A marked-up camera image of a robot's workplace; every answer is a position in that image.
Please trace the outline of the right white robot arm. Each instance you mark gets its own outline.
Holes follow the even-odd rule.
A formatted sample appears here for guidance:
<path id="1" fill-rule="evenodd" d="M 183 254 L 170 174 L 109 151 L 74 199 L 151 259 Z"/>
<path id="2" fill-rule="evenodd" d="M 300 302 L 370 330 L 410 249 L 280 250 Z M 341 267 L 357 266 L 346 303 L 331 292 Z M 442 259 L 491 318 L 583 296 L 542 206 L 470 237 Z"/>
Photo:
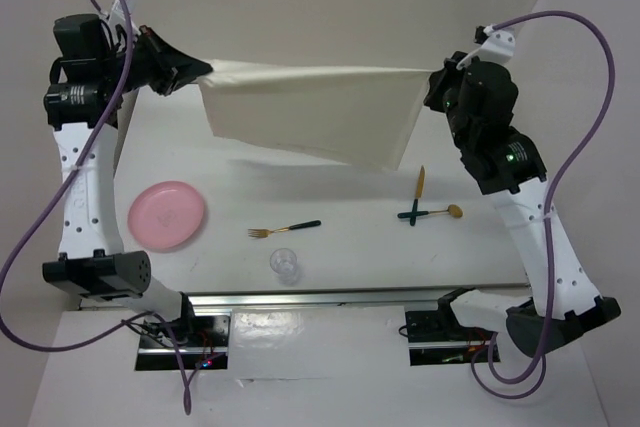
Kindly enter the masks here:
<path id="1" fill-rule="evenodd" d="M 506 333 L 525 356 L 557 350 L 621 314 L 586 275 L 553 205 L 534 142 L 511 124 L 518 88 L 509 71 L 465 53 L 429 77 L 426 107 L 445 114 L 465 170 L 489 198 L 521 257 L 527 297 L 460 288 L 438 302 L 436 326 L 448 339 L 469 328 Z"/>

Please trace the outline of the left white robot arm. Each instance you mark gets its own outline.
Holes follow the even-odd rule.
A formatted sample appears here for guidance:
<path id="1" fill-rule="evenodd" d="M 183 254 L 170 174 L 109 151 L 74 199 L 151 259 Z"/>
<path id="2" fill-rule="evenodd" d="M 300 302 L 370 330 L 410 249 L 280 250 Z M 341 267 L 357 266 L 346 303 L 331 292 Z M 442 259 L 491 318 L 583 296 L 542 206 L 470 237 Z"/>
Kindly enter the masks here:
<path id="1" fill-rule="evenodd" d="M 126 251 L 116 219 L 114 158 L 124 94 L 148 86 L 168 96 L 212 73 L 212 66 L 169 45 L 148 26 L 117 14 L 77 14 L 55 21 L 61 51 L 43 103 L 58 146 L 64 227 L 44 280 L 71 294 L 156 314 L 176 346 L 196 337 L 186 294 L 166 288 L 144 251 Z"/>

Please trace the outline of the cream cloth placemat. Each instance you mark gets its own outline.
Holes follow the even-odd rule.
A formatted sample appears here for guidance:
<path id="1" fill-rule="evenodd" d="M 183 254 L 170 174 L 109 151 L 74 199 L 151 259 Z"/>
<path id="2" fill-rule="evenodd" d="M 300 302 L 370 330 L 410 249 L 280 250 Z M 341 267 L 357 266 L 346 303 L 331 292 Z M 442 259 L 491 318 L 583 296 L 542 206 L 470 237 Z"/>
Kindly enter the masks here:
<path id="1" fill-rule="evenodd" d="M 215 60 L 198 80 L 212 133 L 375 170 L 397 170 L 429 71 Z"/>

